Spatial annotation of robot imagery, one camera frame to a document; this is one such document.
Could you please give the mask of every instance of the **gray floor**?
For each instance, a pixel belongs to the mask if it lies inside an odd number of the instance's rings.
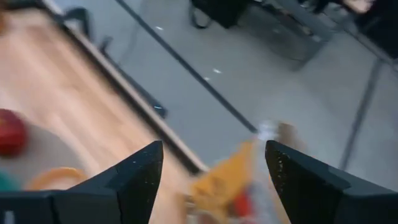
[[[112,58],[169,110],[170,127],[207,164],[252,136],[114,1],[56,1],[92,12],[95,43],[106,35],[114,38]],[[276,55],[272,42],[262,38],[272,31],[261,27],[272,22],[248,13],[238,27],[226,30],[213,23],[197,30],[188,22],[188,0],[126,2],[252,124],[265,119],[293,124],[309,155],[338,165],[376,59],[350,35],[336,34],[315,59],[293,72],[295,62]],[[302,50],[292,44],[296,40],[283,41],[294,52]],[[393,101],[398,80],[388,66],[381,72],[348,170],[398,190],[398,105]]]

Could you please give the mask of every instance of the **red ball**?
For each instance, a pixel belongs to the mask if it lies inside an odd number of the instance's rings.
[[[20,154],[27,142],[24,122],[12,111],[0,109],[0,156]]]

